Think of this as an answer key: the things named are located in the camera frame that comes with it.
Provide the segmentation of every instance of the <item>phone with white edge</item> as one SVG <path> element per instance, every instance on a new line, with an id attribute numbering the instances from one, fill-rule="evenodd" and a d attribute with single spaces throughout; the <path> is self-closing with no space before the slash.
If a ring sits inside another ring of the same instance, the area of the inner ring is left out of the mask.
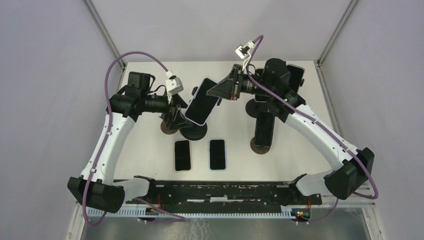
<path id="1" fill-rule="evenodd" d="M 227 169 L 227 150 L 224 139 L 209 141 L 209 169 L 211 171 L 225 171 Z"/>
<path id="2" fill-rule="evenodd" d="M 175 142 L 174 167 L 177 172 L 187 172 L 192 169 L 192 155 L 188 140 Z"/>
<path id="3" fill-rule="evenodd" d="M 219 97 L 207 96 L 206 91 L 216 86 L 218 83 L 209 77 L 206 77 L 201 82 L 200 86 L 194 94 L 193 99 L 188 104 L 187 110 L 184 113 L 186 119 L 194 124 L 203 126 L 212 113 L 212 110 L 217 105 Z"/>

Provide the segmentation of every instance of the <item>white wall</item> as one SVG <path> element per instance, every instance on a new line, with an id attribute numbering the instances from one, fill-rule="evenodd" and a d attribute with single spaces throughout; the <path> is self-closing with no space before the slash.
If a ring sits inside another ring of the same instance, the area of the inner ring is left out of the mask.
<path id="1" fill-rule="evenodd" d="M 424 237 L 424 1 L 360 1 L 323 65 L 345 137 L 375 152 L 388 239 Z"/>
<path id="2" fill-rule="evenodd" d="M 113 56 L 81 0 L 1 1 L 0 56 L 0 239 L 63 239 Z"/>
<path id="3" fill-rule="evenodd" d="M 234 49 L 260 34 L 255 60 L 316 60 L 350 0 L 93 2 L 121 53 L 148 51 L 178 62 L 239 61 Z"/>

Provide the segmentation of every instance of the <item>smartphone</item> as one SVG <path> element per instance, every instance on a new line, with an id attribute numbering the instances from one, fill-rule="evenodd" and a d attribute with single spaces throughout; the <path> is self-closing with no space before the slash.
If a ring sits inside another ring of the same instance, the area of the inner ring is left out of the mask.
<path id="1" fill-rule="evenodd" d="M 212 171 L 227 168 L 225 140 L 213 139 L 209 141 L 209 168 Z"/>
<path id="2" fill-rule="evenodd" d="M 174 154 L 175 171 L 189 171 L 192 169 L 190 142 L 188 140 L 176 141 Z"/>
<path id="3" fill-rule="evenodd" d="M 287 69 L 291 73 L 288 85 L 293 91 L 297 93 L 299 91 L 299 88 L 301 87 L 305 69 L 300 66 L 295 66 L 291 64 L 287 65 Z"/>
<path id="4" fill-rule="evenodd" d="M 206 91 L 217 85 L 218 83 L 210 78 L 205 78 L 197 88 L 193 99 L 188 104 L 185 111 L 185 118 L 192 121 L 196 125 L 203 126 L 211 115 L 212 110 L 217 105 L 219 97 L 206 96 Z"/>
<path id="5" fill-rule="evenodd" d="M 275 117 L 269 111 L 257 114 L 254 130 L 254 144 L 261 147 L 271 147 L 273 143 Z"/>

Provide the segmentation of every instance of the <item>white table surface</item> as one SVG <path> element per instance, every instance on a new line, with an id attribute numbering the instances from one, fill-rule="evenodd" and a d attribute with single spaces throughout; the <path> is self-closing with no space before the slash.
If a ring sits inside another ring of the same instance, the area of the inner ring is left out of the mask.
<path id="1" fill-rule="evenodd" d="M 221 81 L 230 72 L 233 61 L 164 62 L 165 66 L 183 82 L 180 93 L 186 103 L 192 99 L 193 87 L 205 77 Z M 312 110 L 331 126 L 324 96 L 313 61 L 288 61 L 288 64 L 305 69 L 305 82 L 299 94 Z M 265 61 L 254 61 L 262 68 Z M 152 89 L 165 84 L 165 72 L 155 62 L 128 63 L 122 85 L 126 85 L 129 72 L 149 73 L 156 77 Z M 191 170 L 174 169 L 174 143 L 184 140 L 180 132 L 166 135 L 161 132 L 159 113 L 143 113 L 129 133 L 116 165 L 115 179 L 129 179 L 136 175 L 156 180 L 188 181 L 291 181 L 301 174 L 314 174 L 330 169 L 324 157 L 300 133 L 275 119 L 272 146 L 268 153 L 259 155 L 250 148 L 255 135 L 256 119 L 248 116 L 246 103 L 254 96 L 246 93 L 237 101 L 222 100 L 207 120 L 207 134 L 199 141 L 190 141 Z M 227 168 L 225 171 L 209 169 L 209 140 L 224 139 Z"/>

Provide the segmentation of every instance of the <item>black suction cup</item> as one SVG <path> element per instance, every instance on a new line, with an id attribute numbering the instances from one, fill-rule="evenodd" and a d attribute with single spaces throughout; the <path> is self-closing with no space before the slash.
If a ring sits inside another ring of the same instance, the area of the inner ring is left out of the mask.
<path id="1" fill-rule="evenodd" d="M 257 102 L 251 99 L 246 103 L 246 113 L 252 118 L 257 118 L 259 112 L 268 112 L 268 107 L 265 102 Z"/>
<path id="2" fill-rule="evenodd" d="M 193 124 L 193 126 L 181 128 L 179 132 L 184 138 L 191 141 L 197 141 L 206 136 L 206 133 L 208 132 L 208 126 L 206 123 L 203 126 Z"/>

